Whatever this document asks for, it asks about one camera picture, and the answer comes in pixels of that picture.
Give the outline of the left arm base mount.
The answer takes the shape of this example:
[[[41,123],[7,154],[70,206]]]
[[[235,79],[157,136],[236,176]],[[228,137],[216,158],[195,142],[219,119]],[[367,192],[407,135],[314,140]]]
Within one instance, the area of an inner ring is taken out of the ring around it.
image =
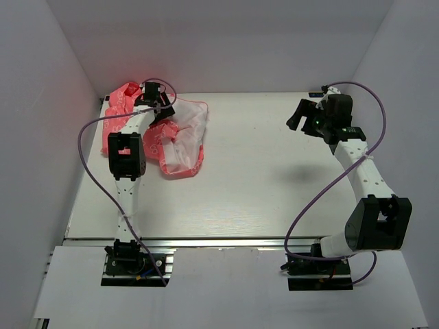
[[[134,240],[116,240],[104,250],[103,287],[165,287],[171,278],[170,254],[148,254]]]

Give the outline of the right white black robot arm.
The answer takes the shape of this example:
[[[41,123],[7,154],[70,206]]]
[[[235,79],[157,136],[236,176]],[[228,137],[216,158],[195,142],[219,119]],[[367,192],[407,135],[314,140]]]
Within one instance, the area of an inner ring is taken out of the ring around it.
[[[342,165],[357,200],[342,231],[311,246],[309,263],[318,273],[359,252],[400,249],[412,213],[410,200],[398,197],[382,178],[366,135],[351,124],[352,109],[351,96],[331,88],[320,102],[301,99],[287,120],[289,129],[323,139]]]

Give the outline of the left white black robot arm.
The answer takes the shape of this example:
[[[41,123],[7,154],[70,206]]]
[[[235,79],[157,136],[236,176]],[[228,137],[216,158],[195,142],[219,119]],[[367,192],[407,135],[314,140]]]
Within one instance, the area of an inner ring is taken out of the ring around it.
[[[164,82],[148,80],[127,83],[108,97],[106,116],[116,117],[104,121],[104,151],[121,207],[115,238],[123,243],[140,239],[138,194],[147,166],[143,135],[151,125],[175,113],[165,89]]]

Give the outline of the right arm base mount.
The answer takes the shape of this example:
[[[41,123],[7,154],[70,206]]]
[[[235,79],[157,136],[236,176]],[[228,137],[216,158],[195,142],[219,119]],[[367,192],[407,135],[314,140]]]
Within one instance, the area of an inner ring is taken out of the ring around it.
[[[286,263],[280,270],[287,274],[290,291],[353,290],[347,260],[307,260],[286,254]]]

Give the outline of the pink jacket white lining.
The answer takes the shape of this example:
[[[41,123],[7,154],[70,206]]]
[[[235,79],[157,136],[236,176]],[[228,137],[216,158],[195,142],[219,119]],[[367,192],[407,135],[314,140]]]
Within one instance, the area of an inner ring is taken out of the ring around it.
[[[129,82],[109,94],[104,116],[131,113],[141,87]],[[203,137],[208,119],[208,105],[177,97],[175,114],[152,124],[142,133],[145,157],[158,163],[163,174],[171,178],[189,178],[201,169],[204,160]],[[128,117],[104,120],[102,128],[103,156],[108,157],[108,135],[118,132]]]

